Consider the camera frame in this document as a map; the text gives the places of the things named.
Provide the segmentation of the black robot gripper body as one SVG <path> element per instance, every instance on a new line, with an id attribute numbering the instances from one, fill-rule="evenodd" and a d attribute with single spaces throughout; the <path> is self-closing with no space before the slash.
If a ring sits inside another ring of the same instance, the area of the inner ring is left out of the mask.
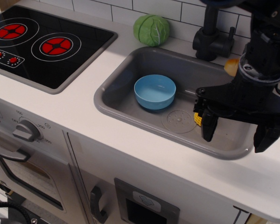
<path id="1" fill-rule="evenodd" d="M 233 119 L 280 129 L 280 96 L 274 94 L 280 82 L 280 66 L 243 55 L 236 76 L 227 84 L 200 87 L 194 111 L 205 109 L 218 118 Z"/>

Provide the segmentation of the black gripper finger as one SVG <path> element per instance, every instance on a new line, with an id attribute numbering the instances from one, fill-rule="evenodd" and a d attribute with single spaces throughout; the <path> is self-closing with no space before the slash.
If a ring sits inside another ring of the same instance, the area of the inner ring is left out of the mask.
<path id="1" fill-rule="evenodd" d="M 214 132 L 217 127 L 218 116 L 205 109 L 202 116 L 202 138 L 207 142 L 210 142 L 213 138 Z"/>
<path id="2" fill-rule="evenodd" d="M 280 137 L 280 129 L 258 125 L 253 137 L 255 153 L 266 151 Z"/>

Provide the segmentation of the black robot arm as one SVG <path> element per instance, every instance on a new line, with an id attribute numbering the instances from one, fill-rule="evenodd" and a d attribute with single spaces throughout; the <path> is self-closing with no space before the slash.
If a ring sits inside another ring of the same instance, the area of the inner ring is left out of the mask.
<path id="1" fill-rule="evenodd" d="M 255 152 L 264 152 L 280 137 L 280 0 L 207 0 L 205 4 L 204 24 L 193 40 L 196 57 L 205 61 L 228 57 L 234 43 L 234 28 L 228 37 L 219 34 L 219 9 L 237 6 L 252 18 L 251 39 L 234 79 L 196 90 L 194 111 L 202 118 L 202 137 L 212 140 L 219 118 L 256 124 Z"/>

